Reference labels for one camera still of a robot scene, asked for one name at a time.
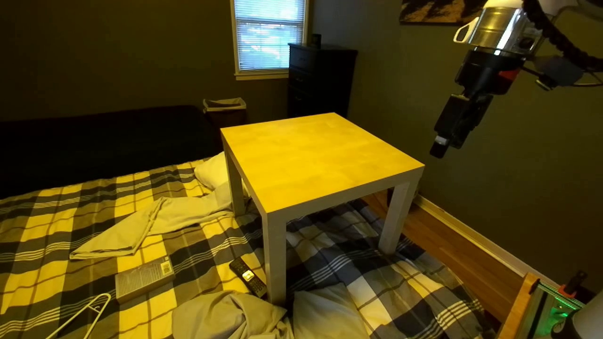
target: white table leg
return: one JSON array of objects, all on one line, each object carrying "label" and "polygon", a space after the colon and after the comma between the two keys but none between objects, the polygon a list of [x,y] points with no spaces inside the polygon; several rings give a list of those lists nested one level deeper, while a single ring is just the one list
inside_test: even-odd
[{"label": "white table leg", "polygon": [[234,214],[237,216],[237,214],[243,214],[243,208],[245,208],[241,174],[235,163],[232,161],[232,152],[226,142],[224,142],[224,154],[226,154],[232,206],[234,206]]},{"label": "white table leg", "polygon": [[405,180],[394,186],[394,195],[379,236],[379,248],[392,253],[399,242],[418,180]]},{"label": "white table leg", "polygon": [[262,214],[266,285],[271,302],[286,299],[286,216]]}]

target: black shelf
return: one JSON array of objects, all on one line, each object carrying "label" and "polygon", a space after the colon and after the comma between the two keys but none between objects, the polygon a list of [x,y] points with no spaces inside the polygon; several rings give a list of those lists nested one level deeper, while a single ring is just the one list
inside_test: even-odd
[{"label": "black shelf", "polygon": [[347,114],[354,48],[290,42],[288,116],[337,110]]}]

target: dark wall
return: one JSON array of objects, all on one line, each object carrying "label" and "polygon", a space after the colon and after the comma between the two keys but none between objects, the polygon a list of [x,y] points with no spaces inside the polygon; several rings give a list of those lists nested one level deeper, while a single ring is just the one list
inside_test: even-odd
[{"label": "dark wall", "polygon": [[228,1],[0,1],[0,120],[243,95],[284,116],[284,80],[235,82]]},{"label": "dark wall", "polygon": [[[465,46],[452,25],[399,25],[399,0],[316,1],[322,41],[356,46],[350,118],[426,161],[420,191],[556,280],[576,268],[603,287],[603,88],[543,91],[522,73],[462,150],[428,155]],[[560,25],[603,54],[603,22]]]}]

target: yellow table top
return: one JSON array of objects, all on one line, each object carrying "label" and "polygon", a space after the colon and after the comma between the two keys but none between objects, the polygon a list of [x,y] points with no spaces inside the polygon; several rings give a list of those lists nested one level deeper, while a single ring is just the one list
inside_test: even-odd
[{"label": "yellow table top", "polygon": [[337,112],[222,127],[226,150],[264,212],[418,178],[424,163]]}]

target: window frame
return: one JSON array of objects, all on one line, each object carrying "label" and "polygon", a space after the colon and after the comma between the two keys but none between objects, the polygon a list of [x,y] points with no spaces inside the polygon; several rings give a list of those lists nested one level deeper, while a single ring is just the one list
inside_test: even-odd
[{"label": "window frame", "polygon": [[[301,18],[301,44],[307,41],[309,25],[309,1],[303,1],[303,18]],[[239,29],[237,29],[237,12],[235,0],[230,0],[230,27],[232,27],[232,54],[234,54],[234,76],[235,80],[262,80],[262,78],[288,78],[288,67],[267,67],[267,69],[241,69],[239,67]]]}]

